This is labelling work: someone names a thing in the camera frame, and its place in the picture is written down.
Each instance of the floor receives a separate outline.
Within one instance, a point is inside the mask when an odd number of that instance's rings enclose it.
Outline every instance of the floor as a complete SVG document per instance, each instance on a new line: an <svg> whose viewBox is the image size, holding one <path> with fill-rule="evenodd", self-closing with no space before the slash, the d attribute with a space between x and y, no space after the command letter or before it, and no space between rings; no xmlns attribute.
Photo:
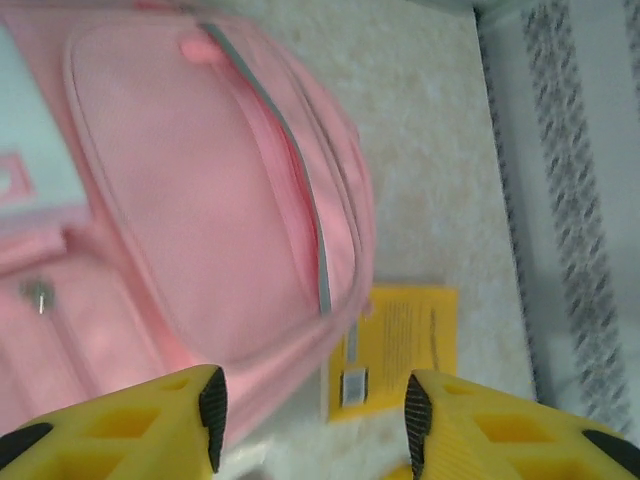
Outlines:
<svg viewBox="0 0 640 480"><path fill-rule="evenodd" d="M299 55L359 125L374 177L376 277L460 289L459 375L532 397L482 64L471 12L405 0L215 0ZM320 420L315 376L225 452L216 479L377 479L407 455L400 412Z"/></svg>

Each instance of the yellow plastic part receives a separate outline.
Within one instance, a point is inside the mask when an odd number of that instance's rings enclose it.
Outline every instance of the yellow plastic part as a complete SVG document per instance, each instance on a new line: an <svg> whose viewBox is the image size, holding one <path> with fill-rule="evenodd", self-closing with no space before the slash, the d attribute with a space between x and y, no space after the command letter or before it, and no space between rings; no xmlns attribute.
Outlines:
<svg viewBox="0 0 640 480"><path fill-rule="evenodd" d="M422 480L636 478L582 434L597 430L622 438L603 425L446 374L417 370L414 376L432 414ZM401 467L385 478L413 475Z"/></svg>
<svg viewBox="0 0 640 480"><path fill-rule="evenodd" d="M53 429L0 480L211 479L199 401L217 370L193 367L34 419L27 426Z"/></svg>

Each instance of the book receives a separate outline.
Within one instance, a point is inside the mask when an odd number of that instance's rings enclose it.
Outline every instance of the book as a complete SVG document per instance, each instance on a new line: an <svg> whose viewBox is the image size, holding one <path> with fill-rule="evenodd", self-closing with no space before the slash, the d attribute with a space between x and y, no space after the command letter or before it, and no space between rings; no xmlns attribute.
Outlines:
<svg viewBox="0 0 640 480"><path fill-rule="evenodd" d="M83 226L89 200L29 65L0 26L0 237Z"/></svg>
<svg viewBox="0 0 640 480"><path fill-rule="evenodd" d="M322 367L329 422L401 407L414 369L456 373L455 289L376 285L370 300Z"/></svg>

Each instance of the pink fabric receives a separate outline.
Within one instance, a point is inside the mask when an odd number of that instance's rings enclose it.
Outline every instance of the pink fabric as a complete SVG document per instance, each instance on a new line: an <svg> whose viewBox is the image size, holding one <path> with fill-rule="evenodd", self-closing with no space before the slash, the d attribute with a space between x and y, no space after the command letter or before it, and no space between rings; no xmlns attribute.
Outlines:
<svg viewBox="0 0 640 480"><path fill-rule="evenodd" d="M192 18L0 15L69 143L94 214L90 228L65 233L66 257L0 287L0 309L24 318L18 325L0 314L2 338L12 338L0 341L0 395L13 392L0 398L12 413L0 430L210 362L226 371L227 440L239 440L317 368L366 303L374 214L355 127L251 23L210 19L280 109L309 185L278 120ZM319 312L319 243L328 315ZM49 322L16 294L33 275L61 289ZM48 401L58 372L60 390ZM43 375L49 383L40 387Z"/></svg>
<svg viewBox="0 0 640 480"><path fill-rule="evenodd" d="M66 243L59 229L36 230L0 240L0 275L62 255Z"/></svg>
<svg viewBox="0 0 640 480"><path fill-rule="evenodd" d="M6 203L31 195L32 186L19 153L0 152L0 174L7 175L9 178L9 185L6 189L4 189L4 185L0 186L0 208Z"/></svg>

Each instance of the yellow plastic object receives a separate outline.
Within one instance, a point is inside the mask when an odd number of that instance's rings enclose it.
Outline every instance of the yellow plastic object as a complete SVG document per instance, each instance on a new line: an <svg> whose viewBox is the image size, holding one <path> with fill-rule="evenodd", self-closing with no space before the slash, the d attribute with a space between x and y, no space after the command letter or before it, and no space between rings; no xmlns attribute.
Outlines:
<svg viewBox="0 0 640 480"><path fill-rule="evenodd" d="M226 406L203 365L59 410L0 438L0 480L209 480Z"/></svg>
<svg viewBox="0 0 640 480"><path fill-rule="evenodd" d="M640 451L607 427L442 373L413 372L405 420L413 471L387 480L640 478Z"/></svg>

